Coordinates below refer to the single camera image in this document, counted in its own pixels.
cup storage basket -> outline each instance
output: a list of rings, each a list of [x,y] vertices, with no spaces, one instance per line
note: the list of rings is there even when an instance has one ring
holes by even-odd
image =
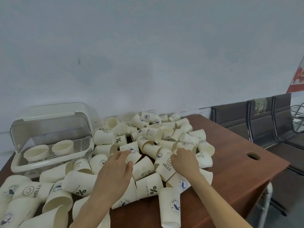
[[[29,178],[39,177],[42,171],[74,163],[80,158],[88,161],[92,157],[94,142],[93,130],[88,109],[83,103],[66,103],[26,108],[12,123],[10,129],[15,157],[11,164],[14,174]],[[74,153],[57,157],[52,146],[59,141],[72,140]],[[50,158],[30,163],[23,157],[24,152],[37,145],[48,145]]]

brown table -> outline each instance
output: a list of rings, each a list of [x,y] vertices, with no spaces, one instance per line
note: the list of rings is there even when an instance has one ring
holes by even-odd
[[[289,163],[202,115],[187,118],[193,130],[205,130],[207,142],[215,147],[213,166],[206,169],[214,174],[212,186],[245,218],[269,181]],[[248,153],[257,154],[260,160],[248,157]],[[12,174],[11,161],[0,172],[0,184]],[[111,227],[161,227],[158,197],[141,199],[117,208],[110,211],[110,216]],[[192,187],[181,194],[181,226],[214,227]]]

red poster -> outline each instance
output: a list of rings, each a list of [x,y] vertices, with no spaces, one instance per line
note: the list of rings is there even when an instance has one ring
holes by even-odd
[[[302,58],[302,61],[300,62],[300,65],[293,76],[286,93],[298,92],[302,90],[304,90],[304,57]]]

hand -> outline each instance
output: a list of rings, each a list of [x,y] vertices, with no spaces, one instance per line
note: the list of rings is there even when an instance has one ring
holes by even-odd
[[[116,151],[98,173],[90,200],[111,207],[127,190],[133,171],[133,162],[126,164],[130,150]]]
[[[199,162],[191,150],[177,149],[176,155],[171,155],[171,164],[176,172],[190,180],[196,174],[200,174]]]

chair backrest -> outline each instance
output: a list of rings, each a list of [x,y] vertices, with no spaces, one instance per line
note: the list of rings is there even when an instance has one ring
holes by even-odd
[[[273,96],[272,116],[276,135],[282,141],[294,135],[290,101],[291,93]]]
[[[250,140],[247,127],[246,101],[213,106],[212,112],[214,122]]]
[[[248,127],[253,143],[263,148],[277,144],[272,121],[272,97],[249,101]]]

